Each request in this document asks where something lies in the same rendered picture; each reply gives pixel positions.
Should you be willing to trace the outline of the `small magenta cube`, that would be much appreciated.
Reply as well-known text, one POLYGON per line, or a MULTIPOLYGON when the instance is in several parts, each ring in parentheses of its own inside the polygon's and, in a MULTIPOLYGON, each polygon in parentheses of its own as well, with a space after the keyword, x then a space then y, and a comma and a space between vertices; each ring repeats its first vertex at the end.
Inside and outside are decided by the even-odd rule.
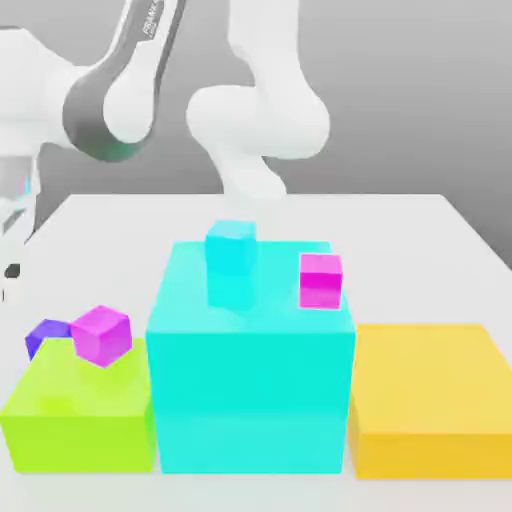
POLYGON ((343 268, 338 254, 302 253, 299 268, 299 306, 338 310, 342 302, 343 268))

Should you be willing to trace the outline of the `large cyan box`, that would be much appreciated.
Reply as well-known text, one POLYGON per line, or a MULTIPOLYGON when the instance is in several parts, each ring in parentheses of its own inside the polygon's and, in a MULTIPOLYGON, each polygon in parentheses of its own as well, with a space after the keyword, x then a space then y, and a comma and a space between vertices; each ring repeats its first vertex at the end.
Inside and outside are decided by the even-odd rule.
POLYGON ((208 274, 202 242, 174 244, 146 328, 164 473, 341 471, 355 326, 298 304, 300 255, 329 251, 262 241, 234 282, 208 274))

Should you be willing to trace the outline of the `small orchid pink cube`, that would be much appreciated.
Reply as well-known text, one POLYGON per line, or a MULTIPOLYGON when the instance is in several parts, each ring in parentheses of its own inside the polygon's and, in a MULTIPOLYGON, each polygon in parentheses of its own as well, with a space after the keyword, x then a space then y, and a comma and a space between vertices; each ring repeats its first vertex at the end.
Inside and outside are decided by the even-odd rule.
POLYGON ((132 349, 130 319, 104 305, 86 312, 70 324, 78 357, 106 368, 132 349))

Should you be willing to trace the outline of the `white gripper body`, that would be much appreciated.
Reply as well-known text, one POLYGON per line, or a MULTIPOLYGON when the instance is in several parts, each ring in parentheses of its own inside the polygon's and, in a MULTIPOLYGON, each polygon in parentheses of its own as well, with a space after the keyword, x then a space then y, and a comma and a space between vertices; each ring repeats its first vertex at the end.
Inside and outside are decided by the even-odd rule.
POLYGON ((6 279, 0 286, 0 305, 16 305, 22 298, 22 282, 20 279, 6 279))

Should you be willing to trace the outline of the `large yellow box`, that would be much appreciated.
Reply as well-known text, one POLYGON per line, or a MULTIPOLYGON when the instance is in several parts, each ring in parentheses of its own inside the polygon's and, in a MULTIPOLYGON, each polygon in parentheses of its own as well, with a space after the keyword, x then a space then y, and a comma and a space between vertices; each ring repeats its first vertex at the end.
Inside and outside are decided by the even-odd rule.
POLYGON ((347 427, 364 480, 512 480, 512 367, 478 324, 360 324, 347 427))

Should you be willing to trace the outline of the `small cyan cube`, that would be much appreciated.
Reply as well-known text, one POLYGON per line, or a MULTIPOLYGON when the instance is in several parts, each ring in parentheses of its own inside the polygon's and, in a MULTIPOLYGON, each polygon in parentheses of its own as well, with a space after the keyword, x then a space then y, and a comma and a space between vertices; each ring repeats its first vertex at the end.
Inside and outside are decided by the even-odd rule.
POLYGON ((205 238, 208 301, 232 311, 249 309, 256 281, 256 224, 218 220, 205 238))

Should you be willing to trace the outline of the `large lime green box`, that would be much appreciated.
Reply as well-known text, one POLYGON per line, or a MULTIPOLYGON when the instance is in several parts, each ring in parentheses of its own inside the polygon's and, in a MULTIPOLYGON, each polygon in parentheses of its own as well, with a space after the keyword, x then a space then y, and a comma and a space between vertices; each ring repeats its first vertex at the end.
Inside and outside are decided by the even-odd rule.
POLYGON ((106 368, 68 338, 41 345, 0 411, 20 473, 145 473, 156 434, 143 340, 106 368))

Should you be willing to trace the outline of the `small purple cube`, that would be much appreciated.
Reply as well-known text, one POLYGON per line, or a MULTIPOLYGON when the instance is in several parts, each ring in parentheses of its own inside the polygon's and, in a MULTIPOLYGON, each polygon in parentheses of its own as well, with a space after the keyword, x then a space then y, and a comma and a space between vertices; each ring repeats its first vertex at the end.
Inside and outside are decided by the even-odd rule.
POLYGON ((67 322, 44 319, 25 336, 29 360, 32 360, 40 345, 46 338, 69 338, 71 336, 70 324, 67 322))

